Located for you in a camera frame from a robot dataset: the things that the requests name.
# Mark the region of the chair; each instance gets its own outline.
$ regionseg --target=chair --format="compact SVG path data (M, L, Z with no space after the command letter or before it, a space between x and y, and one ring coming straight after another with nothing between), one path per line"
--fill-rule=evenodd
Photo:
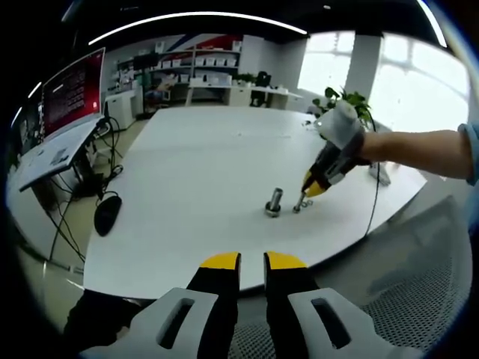
M260 71L257 74L256 78L256 86L260 86L262 88L265 88L266 86L269 86L269 83L271 82L271 75L268 75L265 71ZM251 92L251 106L254 107L261 107L264 103L266 103L266 93L263 91L252 91Z

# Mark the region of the storage box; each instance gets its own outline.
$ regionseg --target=storage box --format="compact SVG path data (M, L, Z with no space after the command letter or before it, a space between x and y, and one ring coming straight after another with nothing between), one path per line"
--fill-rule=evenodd
M215 66L215 58L207 58L207 66Z
M204 66L204 58L196 58L195 66Z
M236 58L229 58L226 60L226 66L228 67L235 67L237 65Z

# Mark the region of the bolt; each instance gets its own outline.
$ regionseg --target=bolt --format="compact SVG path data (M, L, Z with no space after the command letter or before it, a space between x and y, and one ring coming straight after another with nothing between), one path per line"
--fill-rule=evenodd
M281 200L282 195L283 190L281 188L275 188L274 192L272 193L271 201L268 202L264 207L265 215L271 218L276 218L279 216L279 212L281 211L279 201Z
M301 203L306 197L306 193L301 192L301 196L299 196L298 203L293 207L293 213L300 213L301 212Z

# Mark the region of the shelf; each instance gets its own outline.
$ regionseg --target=shelf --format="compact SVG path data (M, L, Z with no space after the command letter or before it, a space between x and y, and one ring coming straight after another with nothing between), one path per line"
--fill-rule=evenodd
M233 50L215 50L215 49L196 49L196 52L218 52L220 54L240 54L241 51Z
M232 69L238 70L238 66L195 66L195 70L197 69Z
M169 70L184 70L184 69L191 69L191 66L176 66L176 67L166 67L164 69L153 69L150 70L151 73L154 73L156 71L169 71Z
M166 51L166 52L157 52L158 55L170 55L170 54L183 54L187 52L193 52L193 50L174 50L174 51Z

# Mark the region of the monitor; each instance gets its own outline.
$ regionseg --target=monitor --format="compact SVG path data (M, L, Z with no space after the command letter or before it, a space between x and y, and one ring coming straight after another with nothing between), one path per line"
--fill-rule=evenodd
M80 58L43 86L44 135L80 118L101 114L100 82L105 48Z

